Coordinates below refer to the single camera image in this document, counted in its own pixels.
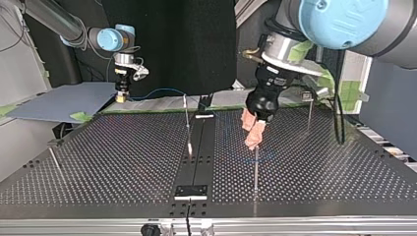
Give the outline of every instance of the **cable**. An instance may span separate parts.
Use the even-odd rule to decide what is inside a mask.
[[[181,90],[178,90],[178,89],[175,89],[175,88],[157,88],[157,89],[151,91],[150,93],[148,93],[148,95],[146,95],[146,96],[131,97],[131,99],[144,100],[144,99],[147,99],[148,97],[152,96],[154,93],[162,91],[162,90],[175,91],[175,92],[181,93],[182,95],[187,95],[187,93],[185,93],[184,91],[181,91]]]
[[[22,3],[22,4],[24,5],[24,10],[22,11],[22,15],[24,15],[24,14],[26,13],[27,6],[26,6],[25,2],[24,2],[24,3]],[[12,45],[10,45],[10,46],[8,46],[8,47],[6,47],[6,48],[0,49],[0,52],[7,51],[7,50],[9,50],[9,49],[11,49],[11,48],[15,47],[16,45],[18,45],[18,44],[19,44],[19,42],[21,42],[21,41],[22,41],[22,39],[24,38],[24,35],[25,35],[25,27],[24,27],[24,25],[23,25],[23,24],[21,24],[21,27],[22,27],[22,34],[21,34],[21,36],[19,37],[19,39],[18,39],[15,43],[13,43]]]
[[[20,35],[13,29],[13,27],[10,25],[10,23],[0,14],[1,20],[6,24],[6,26],[15,34],[17,38],[20,37]],[[30,46],[25,40],[22,39],[22,43],[24,43],[26,46]]]
[[[110,62],[113,60],[113,57],[114,57],[114,53],[111,56],[110,60],[108,60],[108,62],[107,62],[107,69],[105,70],[105,79],[106,79],[107,82],[109,82],[108,81],[108,70],[110,69]]]
[[[343,69],[343,61],[344,61],[344,50],[339,50],[337,53],[337,65],[336,65],[336,77],[332,74],[330,70],[328,70],[333,77],[334,81],[334,98],[333,98],[333,104],[330,103],[333,110],[333,123],[334,123],[334,133],[336,135],[337,142],[340,145],[344,145],[346,142],[346,131],[345,131],[345,124],[344,124],[344,118],[343,118],[343,107],[342,102],[339,95],[339,87],[340,87],[340,79],[341,79],[341,71]],[[326,64],[321,63],[321,65],[328,69]]]
[[[94,2],[97,4],[97,5],[99,5],[99,6],[103,6],[103,4],[102,3],[100,3],[100,2],[98,2],[98,0],[94,0]]]

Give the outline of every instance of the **metal rod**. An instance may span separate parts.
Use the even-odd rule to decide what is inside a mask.
[[[184,94],[183,96],[183,102],[184,102],[184,108],[185,108],[185,119],[186,119],[187,133],[188,133],[187,147],[188,147],[188,153],[190,154],[190,157],[191,157],[193,155],[193,146],[191,145],[190,120],[188,117],[188,103],[187,103],[186,94]]]
[[[23,7],[15,0],[14,4]],[[37,21],[58,33],[68,41],[76,41],[83,35],[81,23],[53,0],[26,0],[27,13]]]
[[[308,130],[310,130],[311,122],[312,122],[312,115],[313,115],[313,104],[314,100],[310,101],[310,110],[309,110],[309,124],[308,124]]]
[[[49,152],[51,153],[53,162],[55,162],[55,165],[58,169],[61,169],[61,166],[59,166],[58,159],[56,158],[55,152],[53,151],[52,147],[49,147]]]
[[[258,178],[259,178],[259,159],[260,159],[260,148],[255,147],[255,197],[258,197]]]

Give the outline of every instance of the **wire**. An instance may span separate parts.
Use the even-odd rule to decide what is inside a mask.
[[[339,50],[337,55],[337,65],[336,65],[336,77],[332,74],[330,70],[328,70],[333,77],[334,81],[334,98],[333,104],[330,103],[332,110],[333,110],[333,124],[334,124],[334,133],[336,135],[337,142],[340,145],[344,145],[346,142],[346,131],[345,131],[345,124],[344,124],[344,114],[343,114],[343,107],[342,102],[339,95],[339,86],[340,86],[340,79],[341,79],[341,71],[343,69],[343,61],[344,61],[344,51]],[[328,67],[326,64],[321,63],[322,66],[327,69]]]
[[[113,53],[113,55],[111,56],[110,60],[108,60],[108,62],[107,62],[107,69],[105,70],[105,79],[106,79],[107,82],[109,82],[108,81],[108,70],[110,69],[110,62],[113,60],[114,54],[115,53]]]
[[[98,0],[94,0],[94,2],[95,2],[96,4],[98,4],[98,5],[100,5],[101,7],[103,6],[103,4],[102,4],[102,3],[100,3],[100,2],[98,2]]]
[[[154,93],[162,91],[162,90],[175,91],[175,92],[181,93],[182,95],[187,95],[187,93],[185,93],[184,91],[181,91],[181,90],[178,90],[178,89],[175,89],[175,88],[157,88],[157,89],[151,91],[150,93],[148,93],[148,95],[146,95],[146,96],[131,97],[131,99],[144,100],[144,99],[147,99],[148,97],[152,96]]]
[[[15,34],[15,36],[17,37],[17,38],[19,38],[20,37],[20,35],[15,31],[15,29],[13,29],[13,27],[10,25],[10,23],[6,20],[6,18],[5,17],[3,17],[1,14],[0,14],[0,18],[1,18],[1,20],[6,24],[6,26]],[[24,43],[26,46],[30,46],[25,40],[23,40],[22,39],[22,43]]]
[[[26,13],[27,6],[26,6],[25,2],[24,2],[24,3],[22,3],[22,4],[24,5],[24,9],[23,9],[23,11],[22,11],[22,15],[24,15],[24,14]],[[25,27],[24,27],[24,25],[23,25],[22,23],[20,23],[20,25],[21,25],[21,28],[22,28],[22,34],[21,34],[21,36],[19,37],[19,39],[18,39],[15,43],[13,43],[12,45],[10,45],[10,46],[8,46],[8,47],[6,47],[6,48],[0,49],[0,52],[7,51],[7,50],[9,50],[9,49],[11,49],[11,48],[15,47],[16,45],[18,45],[18,44],[19,44],[19,42],[21,42],[21,41],[22,41],[22,39],[23,39],[23,38],[24,38],[24,36],[25,36]]]
[[[91,76],[91,81],[92,81],[92,78],[97,78],[97,79],[99,79],[101,82],[104,82],[104,81],[105,81],[105,77],[104,77],[104,75],[103,75],[100,71],[98,71],[97,69],[95,69],[95,67],[93,67],[93,66],[91,66],[90,64],[88,64],[88,63],[86,63],[86,62],[84,62],[84,61],[80,60],[80,59],[78,58],[78,56],[77,56],[77,55],[75,55],[75,58],[76,58],[76,60],[80,63],[80,65],[85,66],[85,67],[87,68],[87,70],[89,71],[89,74],[90,74],[90,76]]]

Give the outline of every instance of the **cloth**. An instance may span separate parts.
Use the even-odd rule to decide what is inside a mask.
[[[249,147],[249,150],[254,150],[263,140],[263,132],[267,123],[265,121],[258,121],[255,126],[252,127],[249,132],[248,138],[246,138],[245,145]]]
[[[267,123],[265,121],[257,121],[257,117],[252,115],[248,109],[244,109],[242,113],[242,128],[249,132],[245,145],[254,150],[263,140],[263,132]]]

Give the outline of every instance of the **green tape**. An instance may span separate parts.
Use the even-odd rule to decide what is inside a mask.
[[[86,112],[76,112],[70,115],[76,121],[87,122],[92,119],[92,116],[87,115]]]
[[[0,118],[4,117],[7,113],[11,112],[15,108],[16,108],[16,105],[0,106]]]
[[[331,91],[334,91],[334,79],[331,75],[331,72],[329,70],[323,69],[322,73],[322,76],[317,80],[317,86],[329,88]]]
[[[313,46],[314,43],[308,40],[296,44],[289,51],[287,60],[295,63],[301,62],[304,58],[306,58],[307,53],[313,48]]]
[[[361,82],[344,81],[340,85],[340,100],[344,111],[355,110],[356,103],[360,98]]]

